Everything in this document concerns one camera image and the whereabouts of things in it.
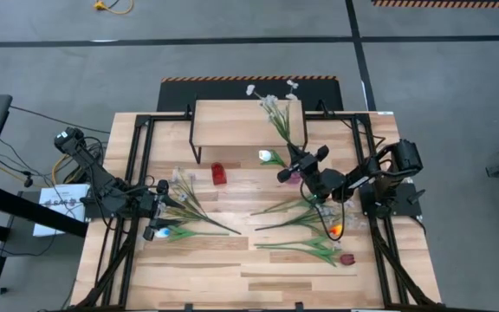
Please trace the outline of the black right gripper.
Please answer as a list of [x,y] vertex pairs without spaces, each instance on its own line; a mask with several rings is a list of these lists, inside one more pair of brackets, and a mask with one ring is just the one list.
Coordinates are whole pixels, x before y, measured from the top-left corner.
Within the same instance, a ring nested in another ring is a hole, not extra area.
[[297,146],[287,146],[290,165],[277,173],[277,180],[280,183],[286,182],[292,172],[298,172],[303,178],[318,172],[318,164],[329,154],[326,145],[321,146],[316,154],[298,149]]

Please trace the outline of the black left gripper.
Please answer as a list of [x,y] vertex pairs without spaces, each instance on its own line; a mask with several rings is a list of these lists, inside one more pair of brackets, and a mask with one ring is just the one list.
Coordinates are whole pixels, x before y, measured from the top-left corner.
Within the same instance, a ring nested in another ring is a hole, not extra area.
[[157,184],[156,191],[148,191],[141,199],[140,209],[142,210],[142,216],[149,219],[149,223],[143,233],[143,238],[146,241],[152,241],[157,231],[162,228],[182,224],[181,220],[164,219],[160,216],[167,206],[179,209],[185,208],[179,202],[170,198],[168,191],[168,182],[161,179]]

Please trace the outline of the white blossom artificial spray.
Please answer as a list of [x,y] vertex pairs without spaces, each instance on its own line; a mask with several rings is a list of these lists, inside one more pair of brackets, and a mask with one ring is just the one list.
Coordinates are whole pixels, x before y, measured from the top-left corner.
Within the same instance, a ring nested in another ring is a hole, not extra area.
[[345,207],[336,204],[334,201],[322,205],[311,205],[309,208],[296,207],[303,209],[297,216],[291,216],[278,224],[264,225],[256,230],[266,231],[288,226],[300,226],[311,230],[318,237],[326,236],[327,229],[330,226],[342,224],[344,233],[341,239],[335,243],[333,236],[328,241],[333,250],[342,250],[341,241],[343,237],[352,234],[353,231],[362,231],[366,228],[366,220],[352,211],[352,207],[353,202],[349,203],[349,207]]
[[193,172],[187,172],[181,167],[175,167],[172,170],[172,176],[168,180],[169,190],[173,193],[172,199],[179,204],[180,207],[173,207],[172,205],[167,204],[165,215],[167,217],[173,217],[181,223],[202,221],[240,235],[239,231],[220,224],[218,221],[208,216],[196,195],[194,189],[195,180],[196,177]]

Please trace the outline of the flowers pile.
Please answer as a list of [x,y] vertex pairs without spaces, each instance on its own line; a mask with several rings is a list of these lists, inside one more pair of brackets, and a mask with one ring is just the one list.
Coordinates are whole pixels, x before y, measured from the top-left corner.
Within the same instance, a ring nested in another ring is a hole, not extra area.
[[246,87],[246,95],[251,96],[254,95],[260,100],[259,106],[266,112],[268,115],[269,122],[275,127],[276,131],[279,135],[287,142],[291,142],[291,134],[290,134],[290,106],[287,104],[284,109],[280,109],[279,99],[272,94],[268,94],[266,96],[261,96],[255,91],[256,86],[253,84],[249,84]]

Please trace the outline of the orange yellow artificial tulip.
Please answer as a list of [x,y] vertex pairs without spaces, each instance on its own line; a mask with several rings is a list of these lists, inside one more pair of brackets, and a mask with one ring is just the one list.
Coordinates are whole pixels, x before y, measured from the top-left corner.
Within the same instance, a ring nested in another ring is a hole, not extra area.
[[325,245],[326,241],[329,241],[334,236],[334,242],[337,243],[344,233],[344,226],[342,224],[337,224],[330,226],[327,229],[326,236],[318,236],[305,241],[292,241],[292,242],[282,242],[282,243],[272,243],[272,244],[255,244],[257,248],[265,249],[279,249],[279,250],[299,250],[305,251],[310,254],[327,256],[331,255],[334,250],[332,247],[327,247]]

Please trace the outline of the wooden shelf with black legs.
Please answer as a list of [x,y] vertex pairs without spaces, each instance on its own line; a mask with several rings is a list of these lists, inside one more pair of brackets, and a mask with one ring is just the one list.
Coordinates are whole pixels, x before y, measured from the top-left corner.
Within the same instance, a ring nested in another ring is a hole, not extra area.
[[308,143],[305,111],[300,101],[275,102],[287,120],[273,118],[259,100],[198,100],[190,142],[200,147],[300,147]]

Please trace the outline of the red glass vase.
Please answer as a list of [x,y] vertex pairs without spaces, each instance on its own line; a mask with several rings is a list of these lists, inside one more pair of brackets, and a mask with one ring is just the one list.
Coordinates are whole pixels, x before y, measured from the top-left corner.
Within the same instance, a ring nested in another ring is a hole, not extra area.
[[224,166],[215,162],[211,165],[211,176],[214,185],[225,185],[227,183],[227,175]]

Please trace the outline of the black hazard-striped floor mat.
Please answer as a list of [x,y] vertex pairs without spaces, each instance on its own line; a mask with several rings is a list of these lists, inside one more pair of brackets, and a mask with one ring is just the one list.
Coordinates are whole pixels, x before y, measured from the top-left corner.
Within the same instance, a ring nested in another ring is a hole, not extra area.
[[180,112],[197,100],[248,100],[249,85],[254,85],[260,95],[283,99],[289,91],[288,81],[298,85],[294,95],[305,110],[316,110],[320,102],[329,110],[344,109],[339,80],[334,75],[245,75],[166,77],[161,80],[157,110]]

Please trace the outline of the orange black hazard floor strip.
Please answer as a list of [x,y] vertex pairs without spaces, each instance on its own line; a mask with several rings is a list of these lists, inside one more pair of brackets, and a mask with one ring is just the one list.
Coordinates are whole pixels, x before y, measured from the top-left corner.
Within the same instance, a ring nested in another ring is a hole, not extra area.
[[376,7],[499,9],[499,0],[372,0]]

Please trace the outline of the black aluminium table frame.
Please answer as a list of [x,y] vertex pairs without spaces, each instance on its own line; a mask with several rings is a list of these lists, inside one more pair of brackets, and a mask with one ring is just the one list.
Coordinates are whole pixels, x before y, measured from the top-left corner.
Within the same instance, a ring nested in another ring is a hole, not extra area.
[[[307,196],[298,185],[280,183],[277,169],[258,159],[262,149],[281,156],[287,147],[195,147],[190,113],[118,113],[107,145],[105,169],[130,185],[168,181],[175,167],[193,172],[194,189],[209,217],[240,235],[202,221],[182,223],[192,231],[228,233],[175,242],[146,241],[143,218],[117,218],[115,231],[102,221],[88,225],[71,296],[73,311],[126,312],[311,312],[314,309],[375,308],[434,312],[442,308],[424,232],[409,218],[364,214],[359,188],[344,205],[366,220],[366,228],[342,238],[342,254],[332,266],[289,250],[257,249],[255,244],[305,241],[317,237],[300,226],[257,231],[297,216],[302,208],[251,216],[270,206]],[[396,121],[382,112],[305,112],[308,143],[314,153],[326,145],[318,164],[347,174],[383,147],[400,141]],[[214,185],[211,165],[219,162],[225,185]]]

